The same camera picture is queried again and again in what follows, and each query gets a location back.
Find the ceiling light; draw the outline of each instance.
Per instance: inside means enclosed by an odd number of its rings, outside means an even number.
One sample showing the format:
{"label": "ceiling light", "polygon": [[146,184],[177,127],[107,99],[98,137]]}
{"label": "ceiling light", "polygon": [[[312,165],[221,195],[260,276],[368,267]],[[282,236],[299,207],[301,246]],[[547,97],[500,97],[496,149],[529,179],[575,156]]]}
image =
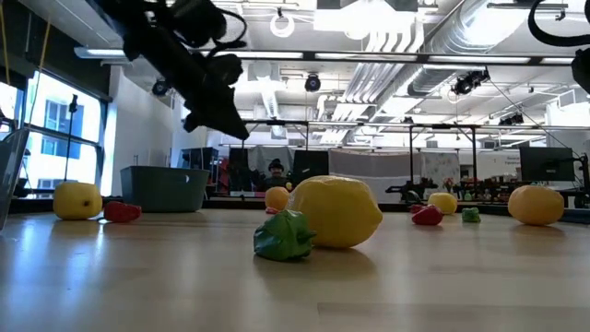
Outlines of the ceiling light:
{"label": "ceiling light", "polygon": [[[76,47],[74,52],[77,57],[81,59],[112,59],[125,58],[125,53],[120,49],[89,49],[86,47]],[[223,51],[218,55],[236,54],[244,60],[258,60],[258,59],[302,59],[302,52],[257,52],[257,51]]]}
{"label": "ceiling light", "polygon": [[340,59],[349,59],[353,57],[354,60],[358,60],[360,62],[367,61],[370,62],[371,60],[377,61],[391,61],[391,62],[412,62],[416,61],[418,58],[417,55],[412,54],[395,54],[395,53],[316,53],[315,58],[317,59],[325,59],[325,60],[340,60]]}
{"label": "ceiling light", "polygon": [[472,64],[526,64],[531,60],[524,56],[463,56],[463,55],[432,55],[431,62],[472,63]]}
{"label": "ceiling light", "polygon": [[[283,29],[277,28],[277,20],[279,18],[287,19],[287,27]],[[278,15],[273,16],[273,18],[270,20],[270,31],[277,37],[287,38],[293,34],[293,31],[295,31],[295,20],[291,15],[283,15],[279,12]]]}
{"label": "ceiling light", "polygon": [[257,51],[224,51],[219,52],[218,55],[236,54],[243,60],[257,60],[257,59],[302,59],[302,52],[257,52]]}
{"label": "ceiling light", "polygon": [[572,57],[546,57],[541,60],[544,65],[569,65],[573,61]]}

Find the yellow fruit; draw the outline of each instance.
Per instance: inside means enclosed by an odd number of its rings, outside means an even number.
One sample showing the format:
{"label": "yellow fruit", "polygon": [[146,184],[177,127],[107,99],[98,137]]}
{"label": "yellow fruit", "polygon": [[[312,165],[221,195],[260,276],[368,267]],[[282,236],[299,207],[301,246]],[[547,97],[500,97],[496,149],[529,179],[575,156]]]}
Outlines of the yellow fruit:
{"label": "yellow fruit", "polygon": [[333,248],[363,243],[383,219],[367,184],[337,176],[303,181],[291,193],[287,209],[307,217],[310,228],[317,232],[313,244]]}
{"label": "yellow fruit", "polygon": [[449,193],[434,193],[428,197],[428,204],[437,207],[443,214],[457,211],[457,199]]}
{"label": "yellow fruit", "polygon": [[102,197],[94,184],[63,183],[55,188],[53,212],[61,219],[88,219],[101,210]]}
{"label": "yellow fruit", "polygon": [[553,189],[523,185],[508,199],[508,212],[518,221],[535,226],[552,224],[563,215],[563,197]]}
{"label": "yellow fruit", "polygon": [[283,187],[272,187],[266,190],[265,204],[267,208],[273,208],[279,211],[285,209],[289,202],[289,192]]}

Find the black cable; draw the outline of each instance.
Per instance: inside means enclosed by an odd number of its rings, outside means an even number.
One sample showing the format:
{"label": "black cable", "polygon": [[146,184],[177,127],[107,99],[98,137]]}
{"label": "black cable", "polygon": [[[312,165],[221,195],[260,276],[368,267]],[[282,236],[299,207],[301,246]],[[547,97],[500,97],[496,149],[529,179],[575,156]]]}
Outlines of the black cable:
{"label": "black cable", "polygon": [[237,18],[243,24],[243,30],[240,33],[240,35],[238,36],[238,38],[234,39],[233,41],[224,42],[224,41],[219,41],[219,40],[212,40],[216,46],[213,48],[213,50],[211,50],[211,52],[209,52],[209,54],[206,55],[207,60],[212,58],[218,52],[228,50],[228,49],[233,49],[233,48],[242,48],[242,47],[246,46],[246,42],[242,41],[243,36],[246,35],[246,31],[248,30],[248,23],[246,23],[246,20],[243,17],[241,17],[240,15],[230,12],[229,10],[225,10],[225,9],[221,9],[221,8],[218,8],[218,10],[222,14],[225,14],[227,16],[231,16],[233,18]]}

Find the camera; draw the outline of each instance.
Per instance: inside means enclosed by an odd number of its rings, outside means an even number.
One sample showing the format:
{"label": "camera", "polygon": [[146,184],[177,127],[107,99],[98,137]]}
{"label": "camera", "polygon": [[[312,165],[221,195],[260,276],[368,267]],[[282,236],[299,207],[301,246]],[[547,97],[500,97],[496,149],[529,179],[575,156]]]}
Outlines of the camera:
{"label": "camera", "polygon": [[322,82],[317,74],[310,74],[307,76],[307,80],[305,81],[305,90],[307,92],[316,92],[320,90],[322,87]]}

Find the toy red pepper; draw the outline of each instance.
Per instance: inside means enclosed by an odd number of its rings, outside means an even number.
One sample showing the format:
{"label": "toy red pepper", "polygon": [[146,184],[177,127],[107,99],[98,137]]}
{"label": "toy red pepper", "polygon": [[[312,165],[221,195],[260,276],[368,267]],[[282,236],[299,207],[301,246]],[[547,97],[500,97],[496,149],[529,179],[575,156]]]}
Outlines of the toy red pepper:
{"label": "toy red pepper", "polygon": [[427,206],[412,216],[417,225],[435,226],[443,221],[443,213],[435,206]]}
{"label": "toy red pepper", "polygon": [[112,222],[129,222],[141,216],[141,207],[109,202],[104,207],[104,218]]}

